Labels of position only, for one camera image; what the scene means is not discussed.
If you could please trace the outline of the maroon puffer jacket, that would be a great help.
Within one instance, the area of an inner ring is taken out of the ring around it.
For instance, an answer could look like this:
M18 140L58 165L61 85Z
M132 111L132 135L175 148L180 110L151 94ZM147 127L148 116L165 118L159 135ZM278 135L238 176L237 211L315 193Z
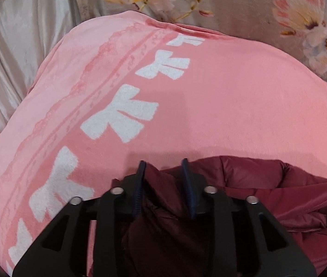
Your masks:
M279 160L216 156L189 162L231 198L256 196L327 276L327 179ZM204 275L204 248L195 237L182 164L160 170L146 163L142 209L123 232L131 276Z

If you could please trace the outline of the white satin curtain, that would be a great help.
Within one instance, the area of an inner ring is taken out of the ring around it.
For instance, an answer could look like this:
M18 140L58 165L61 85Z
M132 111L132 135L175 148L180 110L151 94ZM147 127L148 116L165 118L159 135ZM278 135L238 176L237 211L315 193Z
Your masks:
M0 133L43 60L78 23L76 0L0 0Z

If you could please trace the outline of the pink fleece blanket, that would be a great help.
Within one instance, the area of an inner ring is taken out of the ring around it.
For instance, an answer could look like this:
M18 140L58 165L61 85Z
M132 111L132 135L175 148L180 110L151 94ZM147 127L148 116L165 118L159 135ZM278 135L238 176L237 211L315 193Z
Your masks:
M127 11L73 28L0 133L7 273L74 196L140 161L279 160L327 179L327 83L267 44Z

